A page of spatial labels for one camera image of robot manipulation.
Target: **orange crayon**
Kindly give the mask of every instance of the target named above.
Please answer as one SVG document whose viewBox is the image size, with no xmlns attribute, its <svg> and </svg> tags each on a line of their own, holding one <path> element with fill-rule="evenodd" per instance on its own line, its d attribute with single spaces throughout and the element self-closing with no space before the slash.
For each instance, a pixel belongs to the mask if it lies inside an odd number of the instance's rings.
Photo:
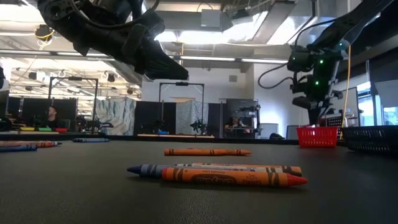
<svg viewBox="0 0 398 224">
<path fill-rule="evenodd" d="M 298 166 L 266 166 L 266 165 L 239 165 L 239 164 L 210 164 L 210 163 L 200 163 L 200 162 L 194 162 L 192 164 L 194 167 L 201 167 L 201 166 L 220 166 L 220 167 L 263 167 L 263 168 L 275 168 L 275 169 L 282 169 L 282 172 L 292 174 L 298 177 L 302 176 L 302 171 L 301 168 Z"/>
<path fill-rule="evenodd" d="M 162 179 L 174 182 L 201 184 L 256 185 L 289 187 L 306 184 L 308 180 L 285 173 L 248 172 L 232 170 L 186 169 L 168 167 L 162 171 Z"/>
<path fill-rule="evenodd" d="M 245 156 L 251 151 L 244 149 L 165 149 L 165 156 Z"/>
</svg>

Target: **black robotic arm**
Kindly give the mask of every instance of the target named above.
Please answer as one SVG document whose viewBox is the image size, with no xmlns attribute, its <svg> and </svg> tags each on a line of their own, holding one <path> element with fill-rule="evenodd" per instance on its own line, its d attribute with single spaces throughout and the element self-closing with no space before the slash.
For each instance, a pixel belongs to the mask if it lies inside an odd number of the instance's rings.
<svg viewBox="0 0 398 224">
<path fill-rule="evenodd" d="M 95 49 L 151 79 L 186 80 L 188 71 L 154 41 L 165 29 L 154 11 L 158 3 L 143 15 L 142 0 L 38 0 L 37 7 L 45 23 L 82 55 Z M 133 21 L 125 23 L 130 13 Z"/>
<path fill-rule="evenodd" d="M 293 93 L 304 92 L 305 96 L 294 98 L 293 104 L 308 110 L 310 124 L 318 122 L 319 117 L 331 105 L 333 97 L 343 97 L 341 92 L 333 90 L 333 85 L 337 81 L 338 66 L 346 55 L 347 47 L 356 40 L 371 19 L 393 1 L 363 0 L 357 8 L 335 19 L 307 48 L 297 46 L 296 40 L 287 64 L 288 70 L 294 72 L 290 89 Z M 298 72 L 309 72 L 312 69 L 313 75 L 297 80 Z"/>
</svg>

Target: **black table surface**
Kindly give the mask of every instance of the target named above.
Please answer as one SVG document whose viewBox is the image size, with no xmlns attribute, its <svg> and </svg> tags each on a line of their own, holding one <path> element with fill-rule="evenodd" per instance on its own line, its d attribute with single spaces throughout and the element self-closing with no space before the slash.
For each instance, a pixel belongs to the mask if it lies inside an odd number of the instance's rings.
<svg viewBox="0 0 398 224">
<path fill-rule="evenodd" d="M 164 156 L 165 147 L 249 149 L 246 157 Z M 289 189 L 142 179 L 138 164 L 300 166 Z M 0 154 L 0 223 L 397 223 L 398 163 L 336 149 L 112 141 Z"/>
</svg>

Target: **chair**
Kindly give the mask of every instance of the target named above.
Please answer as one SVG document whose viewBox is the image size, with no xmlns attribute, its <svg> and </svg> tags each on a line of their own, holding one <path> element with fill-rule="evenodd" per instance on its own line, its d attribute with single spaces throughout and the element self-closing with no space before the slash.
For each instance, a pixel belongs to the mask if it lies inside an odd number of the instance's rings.
<svg viewBox="0 0 398 224">
<path fill-rule="evenodd" d="M 299 125 L 288 125 L 286 127 L 286 139 L 287 140 L 299 140 L 299 137 L 297 136 L 297 131 L 296 128 L 298 128 Z"/>
<path fill-rule="evenodd" d="M 67 128 L 68 130 L 70 129 L 70 119 L 60 119 L 58 122 L 58 127 L 59 128 Z"/>
<path fill-rule="evenodd" d="M 269 139 L 272 133 L 278 133 L 278 124 L 273 123 L 261 123 L 259 128 L 261 128 L 261 135 L 257 135 L 257 139 Z"/>
</svg>

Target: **red object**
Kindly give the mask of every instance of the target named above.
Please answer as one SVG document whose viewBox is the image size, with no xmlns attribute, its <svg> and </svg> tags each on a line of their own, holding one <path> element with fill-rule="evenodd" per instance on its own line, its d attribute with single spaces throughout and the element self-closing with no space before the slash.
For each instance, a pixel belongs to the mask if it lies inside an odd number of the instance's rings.
<svg viewBox="0 0 398 224">
<path fill-rule="evenodd" d="M 55 128 L 56 132 L 67 132 L 68 129 L 67 128 Z"/>
<path fill-rule="evenodd" d="M 338 127 L 297 128 L 300 147 L 335 147 Z"/>
</svg>

